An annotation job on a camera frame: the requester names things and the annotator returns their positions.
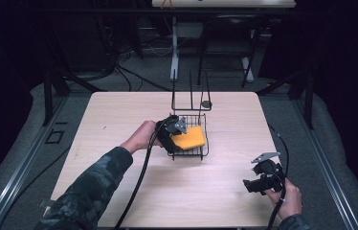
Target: wire basket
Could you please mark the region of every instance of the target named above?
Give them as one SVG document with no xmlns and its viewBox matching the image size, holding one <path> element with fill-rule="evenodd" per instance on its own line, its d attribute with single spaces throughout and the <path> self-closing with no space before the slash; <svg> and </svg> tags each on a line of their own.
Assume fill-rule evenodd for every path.
<svg viewBox="0 0 358 230">
<path fill-rule="evenodd" d="M 175 156 L 198 156 L 201 160 L 203 160 L 204 156 L 209 154 L 209 139 L 207 137 L 207 129 L 206 129 L 206 114 L 198 114 L 198 115 L 178 115 L 179 117 L 186 118 L 186 127 L 197 127 L 201 126 L 204 131 L 204 138 L 206 144 L 202 147 L 196 147 L 193 149 L 187 150 L 179 150 L 174 153 L 169 153 L 168 155 L 172 157 L 172 160 L 175 159 Z"/>
</svg>

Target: black cable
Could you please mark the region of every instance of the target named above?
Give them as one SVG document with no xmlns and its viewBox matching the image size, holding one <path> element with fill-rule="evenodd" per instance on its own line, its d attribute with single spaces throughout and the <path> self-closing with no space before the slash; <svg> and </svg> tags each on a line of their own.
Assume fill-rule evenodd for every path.
<svg viewBox="0 0 358 230">
<path fill-rule="evenodd" d="M 157 138 L 157 134 L 158 132 L 161 130 L 161 128 L 164 126 L 165 122 L 167 119 L 165 119 L 161 125 L 158 127 L 158 129 L 151 135 L 150 139 L 149 139 L 149 144 L 148 144 L 148 148 L 146 149 L 146 156 L 145 156 L 145 161 L 144 161 L 144 165 L 143 165 L 143 169 L 141 170 L 141 174 L 140 177 L 138 179 L 137 185 L 135 186 L 134 191 L 132 192 L 131 198 L 129 199 L 127 206 L 125 207 L 122 216 L 120 217 L 119 221 L 117 222 L 116 226 L 114 227 L 114 229 L 120 229 L 120 226 L 122 225 L 125 216 L 127 215 L 132 203 L 134 202 L 135 196 L 138 193 L 138 190 L 140 189 L 141 183 L 143 182 L 144 179 L 144 175 L 145 175 L 145 171 L 146 171 L 146 167 L 148 166 L 148 161 L 149 161 L 149 156 L 151 154 L 152 151 L 152 147 L 153 144 Z"/>
<path fill-rule="evenodd" d="M 117 68 L 120 68 L 120 69 L 122 69 L 122 70 L 124 70 L 125 72 L 127 72 L 127 73 L 129 73 L 129 74 L 131 74 L 131 75 L 133 75 L 133 76 L 135 76 L 135 77 L 137 77 L 137 78 L 139 78 L 139 79 L 141 79 L 141 80 L 143 80 L 143 81 L 145 81 L 145 82 L 148 82 L 148 83 L 152 84 L 153 86 L 155 86 L 155 87 L 157 87 L 157 88 L 163 89 L 163 90 L 165 90 L 165 91 L 167 91 L 167 92 L 172 92 L 171 89 L 166 88 L 166 87 L 164 87 L 163 85 L 160 85 L 160 84 L 158 84 L 158 83 L 155 83 L 155 82 L 153 82 L 153 81 L 151 81 L 151 80 L 147 80 L 147 79 L 145 79 L 144 77 L 140 76 L 139 74 L 137 74 L 137 73 L 135 73 L 135 72 L 132 72 L 132 71 L 130 71 L 130 70 L 128 70 L 128 69 L 125 69 L 124 67 L 122 67 L 122 66 L 119 65 L 119 64 L 117 64 L 116 67 L 117 67 Z"/>
<path fill-rule="evenodd" d="M 273 174 L 274 176 L 276 176 L 281 181 L 281 185 L 282 185 L 280 200 L 278 201 L 277 205 L 275 206 L 274 210 L 272 211 L 271 217 L 269 218 L 267 230 L 272 228 L 272 225 L 274 224 L 274 221 L 275 221 L 275 217 L 277 216 L 278 211 L 280 210 L 280 207 L 284 202 L 284 197 L 286 196 L 285 179 L 286 179 L 287 173 L 289 171 L 289 148 L 286 146 L 286 143 L 284 142 L 284 140 L 280 136 L 280 134 L 269 123 L 268 123 L 268 127 L 270 127 L 275 132 L 275 134 L 278 136 L 278 138 L 280 139 L 280 141 L 282 142 L 282 144 L 284 146 L 284 149 L 286 151 L 286 166 L 285 166 L 285 171 L 283 172 L 284 178 L 280 178 L 277 174 L 275 174 L 273 172 L 267 172 L 267 173 L 270 173 L 270 174 Z"/>
<path fill-rule="evenodd" d="M 140 86 L 138 86 L 138 88 L 137 88 L 135 91 L 136 91 L 136 92 L 137 92 L 137 91 L 140 91 L 140 89 L 143 87 L 143 84 L 144 84 L 144 80 L 141 80 Z"/>
<path fill-rule="evenodd" d="M 11 210 L 11 208 L 14 206 L 14 204 L 17 202 L 17 200 L 27 191 L 28 188 L 30 188 L 31 185 L 34 184 L 34 182 L 39 178 L 39 176 L 41 176 L 43 173 L 45 173 L 49 168 L 51 168 L 54 163 L 56 163 L 69 149 L 71 148 L 71 146 L 69 146 L 61 155 L 59 155 L 51 164 L 49 164 L 47 167 L 45 167 L 38 175 L 36 175 L 34 177 L 34 179 L 32 181 L 30 181 L 30 183 L 27 184 L 27 186 L 15 197 L 15 199 L 12 201 L 9 209 L 7 210 L 6 214 L 3 216 L 3 218 L 0 221 L 0 229 L 3 226 L 4 220 L 6 220 L 7 216 L 9 215 L 9 212 Z"/>
<path fill-rule="evenodd" d="M 95 80 L 100 80 L 100 79 L 104 79 L 107 76 L 111 75 L 113 73 L 113 68 L 106 70 L 104 72 L 99 73 L 96 76 L 91 76 L 91 77 L 79 77 L 80 79 L 84 80 L 84 81 L 95 81 Z"/>
<path fill-rule="evenodd" d="M 286 143 L 284 142 L 280 134 L 269 123 L 268 123 L 268 127 L 270 127 L 277 134 L 278 138 L 282 142 L 284 149 L 286 151 L 286 167 L 284 170 L 284 176 L 287 177 L 287 173 L 289 172 L 289 148 L 286 146 Z"/>
<path fill-rule="evenodd" d="M 144 37 L 144 38 L 148 38 L 147 40 L 144 40 L 142 42 L 142 45 L 157 45 L 157 44 L 162 44 L 162 43 L 164 43 L 164 44 L 172 43 L 171 38 L 167 38 L 167 37 L 160 36 L 160 35 L 146 36 L 145 34 L 141 34 L 140 36 Z"/>
<path fill-rule="evenodd" d="M 277 216 L 278 211 L 280 210 L 280 207 L 284 202 L 284 197 L 286 196 L 286 185 L 285 185 L 286 177 L 280 178 L 278 175 L 276 175 L 273 172 L 267 172 L 267 173 L 270 173 L 270 174 L 276 176 L 281 181 L 281 186 L 282 186 L 280 200 L 278 200 L 277 205 L 275 206 L 274 210 L 272 211 L 271 217 L 269 218 L 268 226 L 266 228 L 266 230 L 270 230 L 272 228 L 272 225 L 274 224 L 275 217 Z"/>
<path fill-rule="evenodd" d="M 118 60 L 121 60 L 121 61 L 126 61 L 126 60 L 128 60 L 128 59 L 130 59 L 131 58 L 131 52 L 132 52 L 133 50 L 131 49 L 131 47 L 129 47 L 129 46 L 125 46 L 125 47 L 123 47 L 123 48 L 121 48 L 120 50 L 119 50 L 119 58 L 118 58 Z"/>
<path fill-rule="evenodd" d="M 131 92 L 131 82 L 129 81 L 129 79 L 125 76 L 125 74 L 120 70 L 119 67 L 116 68 L 117 71 L 119 71 L 119 73 L 123 76 L 123 78 L 125 78 L 125 81 L 127 81 L 128 84 L 128 92 Z"/>
</svg>

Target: wooden table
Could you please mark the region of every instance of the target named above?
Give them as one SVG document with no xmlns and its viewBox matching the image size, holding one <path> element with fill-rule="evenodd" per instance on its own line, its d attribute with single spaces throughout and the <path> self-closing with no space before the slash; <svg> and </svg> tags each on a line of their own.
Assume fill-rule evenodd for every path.
<svg viewBox="0 0 358 230">
<path fill-rule="evenodd" d="M 153 7 L 161 7 L 164 0 L 152 0 Z M 172 0 L 174 8 L 294 8 L 294 0 Z"/>
<path fill-rule="evenodd" d="M 189 92 L 176 93 L 177 105 L 189 105 Z M 206 113 L 210 152 L 175 157 L 154 147 L 141 188 L 122 227 L 265 226 L 273 207 L 266 195 L 248 193 L 242 179 L 255 180 L 251 160 L 275 146 L 255 93 L 211 92 Z M 118 146 L 144 121 L 160 121 L 172 112 L 168 92 L 101 92 L 93 94 L 52 199 L 103 154 Z M 145 150 L 113 195 L 99 227 L 113 227 L 138 181 Z"/>
</svg>

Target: gray carpet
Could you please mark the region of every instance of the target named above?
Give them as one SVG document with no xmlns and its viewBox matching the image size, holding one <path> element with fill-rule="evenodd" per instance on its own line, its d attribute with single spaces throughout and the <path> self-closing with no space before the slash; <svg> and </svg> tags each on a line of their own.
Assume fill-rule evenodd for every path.
<svg viewBox="0 0 358 230">
<path fill-rule="evenodd" d="M 257 63 L 253 65 L 255 76 L 259 70 L 259 60 L 263 55 L 264 41 L 261 43 L 260 52 L 258 52 Z M 190 45 L 189 49 L 184 46 L 181 50 L 180 71 L 177 82 L 179 88 L 188 86 L 190 70 L 194 77 L 196 74 L 197 58 L 192 55 L 194 50 L 191 49 Z M 152 52 L 149 52 L 145 53 L 144 59 L 139 59 L 133 55 L 129 60 L 122 61 L 121 66 L 164 87 L 171 87 L 171 81 L 169 80 L 170 55 L 155 56 Z M 145 82 L 141 86 L 141 81 L 136 77 L 130 75 L 126 75 L 126 77 L 130 81 L 133 90 L 138 88 L 140 91 L 160 90 Z M 219 78 L 209 73 L 209 77 L 211 91 L 258 91 L 265 87 L 267 82 L 271 81 L 258 79 L 242 89 L 240 87 L 242 75 L 230 73 L 230 77 Z M 113 73 L 107 78 L 92 80 L 90 82 L 108 91 L 128 90 L 127 81 L 118 73 Z M 52 123 L 45 128 L 45 135 L 41 138 L 42 142 L 37 148 L 37 157 L 24 180 L 22 188 L 67 150 L 73 142 L 90 94 L 87 90 L 73 82 L 69 82 L 69 85 L 73 93 L 68 98 L 61 99 L 55 94 L 55 98 L 58 101 L 57 105 L 60 109 Z M 287 89 L 288 86 L 285 85 L 269 96 L 260 97 L 260 100 L 268 124 L 275 128 L 289 148 L 289 177 L 302 190 L 305 205 L 303 213 L 313 229 L 349 229 L 344 218 L 342 218 L 338 205 L 336 205 L 335 197 L 331 193 L 329 185 L 326 182 L 327 180 L 324 179 L 325 175 L 321 170 L 321 163 L 319 162 L 316 149 L 313 147 L 312 140 L 307 134 L 305 124 L 301 121 L 300 103 L 288 100 L 285 95 Z M 20 161 L 29 154 L 32 146 L 35 144 L 34 141 L 43 132 L 41 127 L 44 121 L 43 86 L 37 86 L 32 91 L 32 94 L 34 96 L 34 107 L 30 117 L 0 167 L 0 195 L 11 179 L 12 174 L 16 171 Z M 345 164 L 344 149 L 333 121 L 327 113 L 326 106 L 317 97 L 315 97 L 313 107 L 313 126 L 314 133 L 321 143 L 332 171 L 338 178 L 344 194 L 347 196 L 347 202 L 352 208 L 353 214 L 358 219 L 358 182 Z M 50 142 L 58 141 L 59 133 L 63 133 L 59 143 L 45 144 L 45 141 L 50 136 L 51 138 L 48 139 Z M 273 137 L 277 149 L 284 152 L 283 144 L 275 133 Z M 42 199 L 50 197 L 64 159 L 65 155 L 56 161 L 49 170 L 39 176 L 35 183 L 15 202 L 1 229 L 32 229 L 34 227 L 44 212 L 44 208 L 37 206 L 37 203 Z"/>
</svg>

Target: hand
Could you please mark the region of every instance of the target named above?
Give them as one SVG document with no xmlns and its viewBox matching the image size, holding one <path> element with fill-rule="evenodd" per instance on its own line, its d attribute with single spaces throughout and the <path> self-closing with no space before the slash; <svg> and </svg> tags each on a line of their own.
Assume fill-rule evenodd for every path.
<svg viewBox="0 0 358 230">
<path fill-rule="evenodd" d="M 151 136 L 155 131 L 156 123 L 153 121 L 145 121 L 140 125 L 137 130 L 120 145 L 125 148 L 131 154 L 137 150 L 145 150 L 148 148 Z M 162 146 L 158 139 L 155 139 L 154 146 Z"/>
<path fill-rule="evenodd" d="M 285 200 L 280 206 L 280 210 L 278 211 L 278 215 L 282 219 L 286 219 L 290 216 L 301 214 L 302 213 L 302 194 L 298 187 L 296 187 L 292 182 L 290 182 L 287 178 L 285 180 L 286 187 L 286 196 Z M 266 190 L 265 193 L 268 195 L 269 199 L 271 199 L 274 207 L 280 200 L 280 193 L 275 193 L 272 190 Z"/>
</svg>

